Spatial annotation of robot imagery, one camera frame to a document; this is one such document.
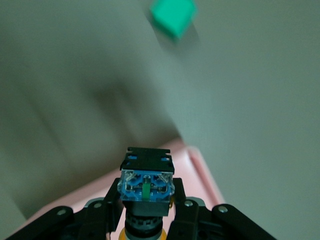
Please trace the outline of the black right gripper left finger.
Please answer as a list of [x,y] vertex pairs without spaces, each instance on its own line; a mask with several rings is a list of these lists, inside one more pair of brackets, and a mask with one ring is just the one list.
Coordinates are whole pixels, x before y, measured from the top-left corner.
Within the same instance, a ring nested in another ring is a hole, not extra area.
[[8,237],[9,240],[106,240],[115,232],[123,211],[116,178],[103,199],[74,213],[57,206]]

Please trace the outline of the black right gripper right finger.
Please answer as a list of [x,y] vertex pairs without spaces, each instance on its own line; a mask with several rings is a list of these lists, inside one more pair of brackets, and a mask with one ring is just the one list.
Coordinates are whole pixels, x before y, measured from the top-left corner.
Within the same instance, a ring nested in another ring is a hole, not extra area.
[[211,210],[186,197],[183,181],[174,178],[174,220],[171,240],[274,240],[270,233],[230,204]]

